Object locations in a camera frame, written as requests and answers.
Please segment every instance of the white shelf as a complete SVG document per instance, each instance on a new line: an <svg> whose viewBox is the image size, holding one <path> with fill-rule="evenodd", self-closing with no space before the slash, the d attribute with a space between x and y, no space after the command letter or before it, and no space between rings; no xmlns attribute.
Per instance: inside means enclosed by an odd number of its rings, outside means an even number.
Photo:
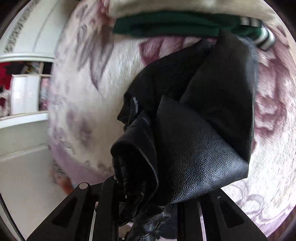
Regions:
<svg viewBox="0 0 296 241"><path fill-rule="evenodd" d="M55 56L38 53L4 53L0 55L0 63L15 61L33 61L33 62L54 62Z"/></svg>
<svg viewBox="0 0 296 241"><path fill-rule="evenodd" d="M45 120L48 120L47 111L40 111L32 114L12 115L0 118L0 129Z"/></svg>

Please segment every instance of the white cabinet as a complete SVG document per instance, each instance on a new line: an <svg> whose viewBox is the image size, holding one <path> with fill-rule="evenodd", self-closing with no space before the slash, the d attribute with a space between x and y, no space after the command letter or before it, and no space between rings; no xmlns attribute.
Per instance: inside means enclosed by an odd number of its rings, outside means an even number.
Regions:
<svg viewBox="0 0 296 241"><path fill-rule="evenodd" d="M52 62L77 0L31 0L0 39L0 62Z"/></svg>

